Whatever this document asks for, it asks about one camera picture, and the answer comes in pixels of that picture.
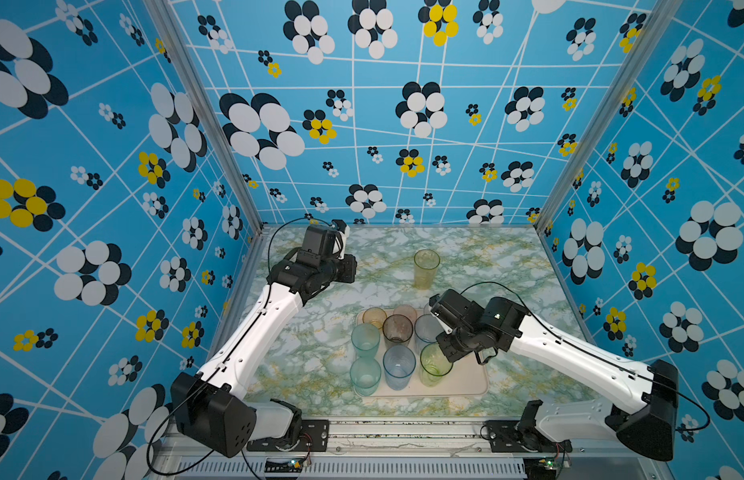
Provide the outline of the tall green tumbler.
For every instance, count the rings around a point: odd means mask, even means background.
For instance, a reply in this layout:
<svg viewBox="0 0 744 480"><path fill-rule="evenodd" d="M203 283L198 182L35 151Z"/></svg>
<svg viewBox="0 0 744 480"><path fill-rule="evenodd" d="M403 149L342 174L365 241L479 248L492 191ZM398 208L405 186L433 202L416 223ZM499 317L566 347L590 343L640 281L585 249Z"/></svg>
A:
<svg viewBox="0 0 744 480"><path fill-rule="evenodd" d="M426 387L441 383L452 371L453 363L437 343L429 344L420 353L420 381Z"/></svg>

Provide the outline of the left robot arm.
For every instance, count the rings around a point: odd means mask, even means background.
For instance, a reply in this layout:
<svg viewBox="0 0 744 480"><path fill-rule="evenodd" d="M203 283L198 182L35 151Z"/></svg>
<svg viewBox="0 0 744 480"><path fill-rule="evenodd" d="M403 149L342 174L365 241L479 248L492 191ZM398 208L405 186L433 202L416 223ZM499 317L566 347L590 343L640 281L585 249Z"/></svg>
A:
<svg viewBox="0 0 744 480"><path fill-rule="evenodd" d="M228 458L260 440L283 447L299 442L300 408L245 398L289 321L332 284L354 282L357 260L346 251L348 234L342 220L309 225L302 244L271 266L259 298L232 336L195 375L178 375L171 396L180 433Z"/></svg>

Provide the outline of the tall teal tumbler front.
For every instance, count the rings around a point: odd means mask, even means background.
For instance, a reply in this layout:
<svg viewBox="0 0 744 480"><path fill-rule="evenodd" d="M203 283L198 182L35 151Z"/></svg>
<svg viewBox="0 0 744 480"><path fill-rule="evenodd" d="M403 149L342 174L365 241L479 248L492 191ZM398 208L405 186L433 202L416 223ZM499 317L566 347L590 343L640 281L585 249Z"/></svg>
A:
<svg viewBox="0 0 744 480"><path fill-rule="evenodd" d="M373 324L358 324L351 334L351 342L358 358L374 359L379 350L380 340L380 329Z"/></svg>

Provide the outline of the tall grey tumbler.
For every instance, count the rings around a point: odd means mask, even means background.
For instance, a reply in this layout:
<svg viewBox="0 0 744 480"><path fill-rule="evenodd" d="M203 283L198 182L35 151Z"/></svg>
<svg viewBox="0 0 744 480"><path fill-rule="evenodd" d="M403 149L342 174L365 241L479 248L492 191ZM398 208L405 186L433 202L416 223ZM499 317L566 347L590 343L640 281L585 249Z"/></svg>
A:
<svg viewBox="0 0 744 480"><path fill-rule="evenodd" d="M414 333L414 326L407 316L393 314L384 321L382 333L388 347L407 345Z"/></svg>

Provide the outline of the small green circuit board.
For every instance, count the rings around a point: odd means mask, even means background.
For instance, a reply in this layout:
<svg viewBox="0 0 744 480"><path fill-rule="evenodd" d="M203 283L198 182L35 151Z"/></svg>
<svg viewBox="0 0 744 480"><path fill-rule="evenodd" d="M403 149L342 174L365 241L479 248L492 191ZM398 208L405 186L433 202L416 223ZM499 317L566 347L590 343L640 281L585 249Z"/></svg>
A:
<svg viewBox="0 0 744 480"><path fill-rule="evenodd" d="M267 459L264 472L267 474L297 474L311 464L308 458Z"/></svg>

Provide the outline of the aluminium front rail frame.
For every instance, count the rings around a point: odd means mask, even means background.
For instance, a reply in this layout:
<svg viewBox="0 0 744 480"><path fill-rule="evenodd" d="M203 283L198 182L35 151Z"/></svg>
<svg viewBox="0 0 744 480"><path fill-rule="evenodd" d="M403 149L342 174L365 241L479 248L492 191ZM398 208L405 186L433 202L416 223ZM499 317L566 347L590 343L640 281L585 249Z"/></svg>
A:
<svg viewBox="0 0 744 480"><path fill-rule="evenodd" d="M493 453L484 418L330 417L326 452L249 452L227 458L170 428L153 462L171 479L527 479L524 460L549 459L557 479L670 479L664 462L617 442L573 440L563 454ZM267 459L308 458L297 474L267 474Z"/></svg>

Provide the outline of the short yellow cup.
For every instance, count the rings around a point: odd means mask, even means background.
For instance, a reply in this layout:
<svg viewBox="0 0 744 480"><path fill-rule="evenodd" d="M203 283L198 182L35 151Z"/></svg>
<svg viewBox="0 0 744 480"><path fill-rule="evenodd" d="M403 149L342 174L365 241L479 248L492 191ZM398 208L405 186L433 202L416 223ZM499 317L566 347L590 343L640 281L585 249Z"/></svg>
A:
<svg viewBox="0 0 744 480"><path fill-rule="evenodd" d="M362 314L362 323L382 329L388 313L380 307L372 307L365 310Z"/></svg>

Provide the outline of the tall teal tumbler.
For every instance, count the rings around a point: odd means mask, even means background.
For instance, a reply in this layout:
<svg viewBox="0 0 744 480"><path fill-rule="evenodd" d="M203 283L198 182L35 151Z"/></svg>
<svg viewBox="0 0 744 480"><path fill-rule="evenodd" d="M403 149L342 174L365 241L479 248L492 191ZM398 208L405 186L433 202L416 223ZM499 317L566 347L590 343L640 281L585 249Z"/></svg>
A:
<svg viewBox="0 0 744 480"><path fill-rule="evenodd" d="M379 350L380 340L380 329L373 324L358 324L351 334L351 342L358 358L374 359Z"/></svg>
<svg viewBox="0 0 744 480"><path fill-rule="evenodd" d="M374 358L359 358L351 366L350 378L360 396L372 396L378 389L382 369Z"/></svg>

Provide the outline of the tall light blue faceted tumbler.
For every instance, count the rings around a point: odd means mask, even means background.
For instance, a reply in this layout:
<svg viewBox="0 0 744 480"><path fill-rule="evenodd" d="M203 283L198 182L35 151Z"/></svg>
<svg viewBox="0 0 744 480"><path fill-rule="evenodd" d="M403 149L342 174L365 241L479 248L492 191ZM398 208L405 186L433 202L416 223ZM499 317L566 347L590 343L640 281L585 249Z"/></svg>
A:
<svg viewBox="0 0 744 480"><path fill-rule="evenodd" d="M425 347L436 343L438 335L443 332L444 328L435 316L421 315L414 324L416 351L421 352Z"/></svg>

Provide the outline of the tall yellow-olive tumbler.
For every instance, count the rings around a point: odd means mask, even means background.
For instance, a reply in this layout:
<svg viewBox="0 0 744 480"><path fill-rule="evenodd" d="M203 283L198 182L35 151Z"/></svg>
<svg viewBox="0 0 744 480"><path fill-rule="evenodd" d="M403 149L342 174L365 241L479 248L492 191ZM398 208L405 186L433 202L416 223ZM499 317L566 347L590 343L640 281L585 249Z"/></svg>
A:
<svg viewBox="0 0 744 480"><path fill-rule="evenodd" d="M431 249L421 249L413 257L414 287L420 290L430 289L441 264L440 255Z"/></svg>

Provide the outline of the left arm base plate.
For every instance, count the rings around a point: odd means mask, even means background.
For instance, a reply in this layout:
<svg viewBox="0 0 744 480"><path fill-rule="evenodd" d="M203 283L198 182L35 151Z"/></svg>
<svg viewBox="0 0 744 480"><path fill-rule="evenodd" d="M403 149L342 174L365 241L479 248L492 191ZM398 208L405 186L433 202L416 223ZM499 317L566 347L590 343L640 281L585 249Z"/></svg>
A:
<svg viewBox="0 0 744 480"><path fill-rule="evenodd" d="M250 441L249 452L308 453L327 451L331 422L327 419L304 419L300 431L284 438L265 438Z"/></svg>

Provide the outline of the tall frosted blue tumbler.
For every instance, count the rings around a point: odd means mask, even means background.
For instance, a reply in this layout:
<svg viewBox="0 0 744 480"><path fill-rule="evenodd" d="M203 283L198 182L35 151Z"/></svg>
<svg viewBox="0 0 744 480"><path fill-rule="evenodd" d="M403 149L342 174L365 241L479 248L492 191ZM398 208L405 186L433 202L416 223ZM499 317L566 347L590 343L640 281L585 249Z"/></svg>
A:
<svg viewBox="0 0 744 480"><path fill-rule="evenodd" d="M416 369L415 353L407 346L398 344L389 348L383 356L386 383L394 391L405 389Z"/></svg>

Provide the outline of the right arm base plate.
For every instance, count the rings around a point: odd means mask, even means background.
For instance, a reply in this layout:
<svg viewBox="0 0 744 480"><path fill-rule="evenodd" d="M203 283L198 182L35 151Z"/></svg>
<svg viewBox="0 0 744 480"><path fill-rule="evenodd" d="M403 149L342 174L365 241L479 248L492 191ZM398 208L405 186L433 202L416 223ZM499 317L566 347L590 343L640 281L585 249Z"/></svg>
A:
<svg viewBox="0 0 744 480"><path fill-rule="evenodd" d="M490 444L493 453L571 453L570 440L553 442L535 427L519 427L518 421L488 420L480 429L480 436Z"/></svg>

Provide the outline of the short pink textured cup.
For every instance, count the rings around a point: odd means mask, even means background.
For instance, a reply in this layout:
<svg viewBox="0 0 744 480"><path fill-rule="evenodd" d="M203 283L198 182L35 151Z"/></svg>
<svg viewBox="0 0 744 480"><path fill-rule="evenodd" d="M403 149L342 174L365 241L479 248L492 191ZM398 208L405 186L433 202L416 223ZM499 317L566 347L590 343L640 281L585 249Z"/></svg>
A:
<svg viewBox="0 0 744 480"><path fill-rule="evenodd" d="M415 321L419 316L418 311L411 305L400 305L396 307L394 314L406 316L411 321Z"/></svg>

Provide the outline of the beige plastic tray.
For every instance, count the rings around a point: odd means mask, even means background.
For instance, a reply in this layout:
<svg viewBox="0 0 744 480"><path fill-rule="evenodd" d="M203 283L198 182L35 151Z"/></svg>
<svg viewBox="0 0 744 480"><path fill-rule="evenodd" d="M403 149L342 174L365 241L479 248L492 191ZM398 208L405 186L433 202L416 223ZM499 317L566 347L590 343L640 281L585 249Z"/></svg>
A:
<svg viewBox="0 0 744 480"><path fill-rule="evenodd" d="M416 309L418 318L421 315L429 314L426 310ZM385 309L388 317L394 314L394 309ZM383 369L383 356L391 348L386 345L383 333L378 353L375 359L381 366L382 376L377 391L370 397L381 398L415 398L415 397L451 397L451 396L482 396L488 391L488 376L486 368L477 364L471 358L465 357L456 363L453 363L451 373L438 385L426 387L420 381L420 353L415 347L415 333L413 333L410 342L406 345L416 356L417 366L411 377L408 386L401 391L394 391L388 387Z"/></svg>

